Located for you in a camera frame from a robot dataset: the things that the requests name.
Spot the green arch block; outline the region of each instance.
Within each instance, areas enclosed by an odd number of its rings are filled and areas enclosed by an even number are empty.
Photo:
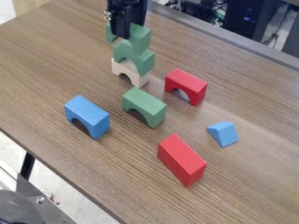
[[[105,29],[106,29],[105,31],[106,41],[108,43],[114,43],[118,39],[118,37],[111,32],[110,24],[106,24]],[[144,53],[147,49],[149,49],[150,38],[151,38],[150,28],[141,26],[139,24],[131,23],[130,37],[128,39],[128,42],[130,43],[130,46],[133,49],[133,53],[140,55]]]
[[[125,39],[115,45],[114,49],[115,61],[120,63],[123,59],[132,60],[140,75],[145,75],[154,68],[156,54],[151,50],[146,50],[141,55],[134,54],[130,43]]]
[[[126,112],[137,110],[147,124],[155,128],[165,118],[167,105],[140,88],[133,87],[122,96],[122,108]]]

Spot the red arch block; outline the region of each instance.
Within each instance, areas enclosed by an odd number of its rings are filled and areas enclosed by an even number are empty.
[[[189,96],[190,104],[196,106],[205,98],[207,83],[176,68],[166,76],[165,91],[171,92],[175,88],[186,92]]]

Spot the wooden block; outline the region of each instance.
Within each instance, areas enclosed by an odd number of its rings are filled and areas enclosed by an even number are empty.
[[[120,76],[121,74],[126,74],[133,86],[141,88],[147,82],[150,81],[151,73],[148,72],[145,75],[140,75],[137,72],[136,66],[130,60],[124,59],[121,63],[115,62],[114,59],[111,61],[112,63],[112,73]]]
[[[94,139],[98,139],[110,128],[110,114],[94,105],[82,95],[77,95],[65,105],[66,118],[69,122],[79,120]]]
[[[133,87],[122,96],[122,108],[126,112],[137,110],[147,124],[155,128],[165,118],[167,105],[138,87]]]
[[[222,148],[239,141],[233,122],[219,122],[210,126],[207,130]]]
[[[115,62],[121,63],[128,59],[134,62],[140,75],[147,74],[154,68],[156,54],[151,50],[146,50],[141,55],[134,54],[128,41],[123,40],[114,46]]]
[[[206,161],[177,134],[160,142],[157,156],[186,187],[200,179],[207,166]]]
[[[196,106],[205,98],[207,83],[176,68],[166,76],[165,91],[171,92],[175,88],[183,90],[189,96],[190,104]]]
[[[106,41],[108,43],[115,42],[118,37],[111,32],[110,23],[106,24]],[[134,54],[142,54],[150,48],[151,29],[139,24],[131,23],[130,37],[128,42]]]

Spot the arch block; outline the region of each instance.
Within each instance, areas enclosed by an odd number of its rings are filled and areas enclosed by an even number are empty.
[[[154,68],[156,54],[147,49],[138,55],[132,51],[131,45],[127,40],[123,40],[114,46],[114,59],[117,63],[121,63],[123,59],[134,62],[140,75],[147,74]]]
[[[114,43],[118,39],[118,37],[111,32],[110,23],[106,24],[105,29],[106,29],[105,30],[106,41],[108,43]],[[144,53],[147,49],[149,49],[150,39],[151,39],[150,28],[147,28],[139,24],[131,23],[130,37],[128,39],[128,42],[130,43],[130,46],[135,54],[140,55]]]
[[[64,106],[69,122],[79,120],[93,139],[100,138],[110,128],[110,114],[92,102],[77,95]]]
[[[140,75],[137,72],[134,63],[127,59],[122,60],[121,63],[117,63],[114,59],[112,59],[111,64],[112,73],[116,74],[117,76],[120,76],[121,74],[126,74],[131,80],[133,86],[141,88],[147,82],[150,81],[150,72],[148,72],[145,75]]]
[[[198,105],[205,98],[207,83],[180,69],[175,69],[165,78],[165,91],[178,88],[186,92],[192,106]]]
[[[122,96],[122,108],[126,112],[137,110],[147,124],[155,128],[165,118],[167,105],[138,87],[133,87]]]

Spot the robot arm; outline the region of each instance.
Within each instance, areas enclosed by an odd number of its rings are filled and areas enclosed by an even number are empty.
[[[148,0],[108,0],[105,18],[110,21],[111,32],[128,39],[131,23],[144,25]]]

